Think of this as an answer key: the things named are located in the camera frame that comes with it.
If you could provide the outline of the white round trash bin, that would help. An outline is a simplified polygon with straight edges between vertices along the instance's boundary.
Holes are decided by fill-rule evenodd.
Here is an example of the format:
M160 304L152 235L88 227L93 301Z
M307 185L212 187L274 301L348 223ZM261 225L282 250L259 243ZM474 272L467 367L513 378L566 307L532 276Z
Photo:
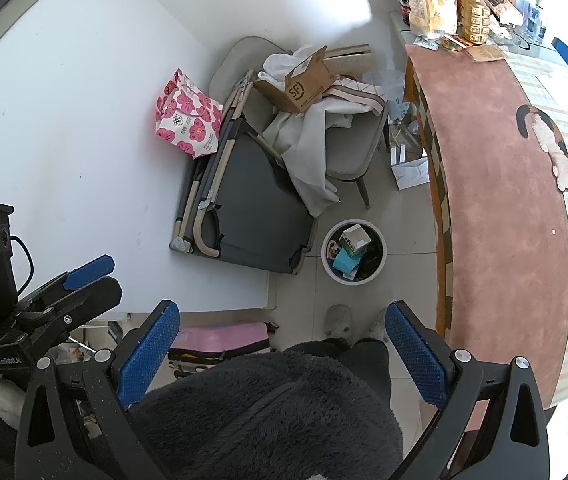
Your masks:
M363 286L377 278L387 259L387 244L373 223L342 220L325 234L320 256L326 274L345 286Z

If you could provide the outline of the pink suitcase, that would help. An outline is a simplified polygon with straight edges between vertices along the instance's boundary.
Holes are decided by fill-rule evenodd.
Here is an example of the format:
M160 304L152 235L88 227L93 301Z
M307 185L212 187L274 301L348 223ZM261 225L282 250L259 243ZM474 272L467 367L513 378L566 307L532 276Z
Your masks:
M268 352L271 326L264 322L181 328L168 351L173 362L212 366L239 356Z

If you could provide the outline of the left grey slipper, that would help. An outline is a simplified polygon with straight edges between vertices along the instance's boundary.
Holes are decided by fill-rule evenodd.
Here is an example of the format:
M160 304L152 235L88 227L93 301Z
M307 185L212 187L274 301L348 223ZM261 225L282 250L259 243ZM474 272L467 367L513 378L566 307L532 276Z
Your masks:
M334 304L324 318L324 335L327 339L340 339L347 344L352 340L352 315L346 304Z

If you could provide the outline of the green white carton box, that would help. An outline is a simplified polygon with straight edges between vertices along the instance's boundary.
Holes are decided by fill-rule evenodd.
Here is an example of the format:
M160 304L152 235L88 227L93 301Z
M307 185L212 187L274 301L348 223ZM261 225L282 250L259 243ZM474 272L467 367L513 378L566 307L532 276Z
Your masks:
M371 237L360 223L356 223L342 231L339 243L343 249L349 252L350 256L355 256L365 251L371 243Z

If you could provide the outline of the pink flower gift bag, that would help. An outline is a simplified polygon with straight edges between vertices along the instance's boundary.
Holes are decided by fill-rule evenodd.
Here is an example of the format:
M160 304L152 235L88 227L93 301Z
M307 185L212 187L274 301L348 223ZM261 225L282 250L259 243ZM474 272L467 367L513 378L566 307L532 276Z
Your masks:
M218 151L223 105L176 70L157 97L156 136L192 158Z

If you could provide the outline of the white open box on floor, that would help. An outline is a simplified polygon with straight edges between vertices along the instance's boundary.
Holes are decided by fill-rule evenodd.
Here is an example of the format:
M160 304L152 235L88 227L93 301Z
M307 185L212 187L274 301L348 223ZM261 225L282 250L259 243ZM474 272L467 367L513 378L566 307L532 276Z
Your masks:
M424 148L411 153L406 144L392 145L390 168L400 191L429 183L428 158Z

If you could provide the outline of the grey dining chair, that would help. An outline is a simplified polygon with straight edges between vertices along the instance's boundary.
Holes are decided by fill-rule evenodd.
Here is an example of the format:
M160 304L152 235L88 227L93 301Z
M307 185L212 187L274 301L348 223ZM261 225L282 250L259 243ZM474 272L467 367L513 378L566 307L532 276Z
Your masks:
M339 202L335 180L361 183L381 138L389 104L375 84L331 63L333 52L288 53L261 37L238 40L209 84L224 101L248 79L241 115L287 170L313 217Z

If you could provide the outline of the checkered green tablecloth table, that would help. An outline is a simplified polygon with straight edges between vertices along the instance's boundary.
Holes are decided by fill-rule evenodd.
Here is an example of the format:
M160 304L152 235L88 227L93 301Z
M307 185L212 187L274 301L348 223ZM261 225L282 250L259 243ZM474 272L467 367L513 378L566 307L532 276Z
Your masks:
M436 329L482 361L526 356L545 406L568 399L568 192L516 110L549 114L568 149L568 66L557 55L406 50L437 222Z

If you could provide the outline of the cat shaped mat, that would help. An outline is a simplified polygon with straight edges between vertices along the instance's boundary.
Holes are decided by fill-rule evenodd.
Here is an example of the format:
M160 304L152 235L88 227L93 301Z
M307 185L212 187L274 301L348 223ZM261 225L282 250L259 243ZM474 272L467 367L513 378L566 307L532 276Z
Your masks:
M533 136L549 156L556 188L568 192L568 149L558 125L549 114L530 104L520 105L515 118L520 135L524 139Z

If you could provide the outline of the white cloth on chair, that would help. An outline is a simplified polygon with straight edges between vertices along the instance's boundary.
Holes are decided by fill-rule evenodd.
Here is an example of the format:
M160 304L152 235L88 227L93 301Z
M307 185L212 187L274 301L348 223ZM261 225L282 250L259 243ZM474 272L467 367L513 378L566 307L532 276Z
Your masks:
M283 88L284 75L315 51L302 48L293 54L272 53L257 78ZM380 138L388 131L389 110L383 90L375 84L333 75L334 84L305 112L277 110L262 133L265 143L281 156L313 217L339 202L335 180L363 178Z

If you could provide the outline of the brown SF cardboard box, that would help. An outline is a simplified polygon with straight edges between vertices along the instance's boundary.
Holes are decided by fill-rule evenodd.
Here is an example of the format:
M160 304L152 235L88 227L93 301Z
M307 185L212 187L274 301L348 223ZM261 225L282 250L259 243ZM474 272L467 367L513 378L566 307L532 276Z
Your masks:
M336 77L324 62L326 47L316 50L284 75L283 88L258 77L253 84L280 112L305 112L334 84Z

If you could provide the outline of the gold bottle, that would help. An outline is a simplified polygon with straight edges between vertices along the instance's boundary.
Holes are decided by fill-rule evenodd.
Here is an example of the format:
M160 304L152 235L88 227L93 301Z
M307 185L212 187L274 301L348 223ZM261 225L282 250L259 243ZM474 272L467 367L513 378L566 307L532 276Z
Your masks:
M462 35L466 41L479 46L489 36L490 10L482 0L461 0Z

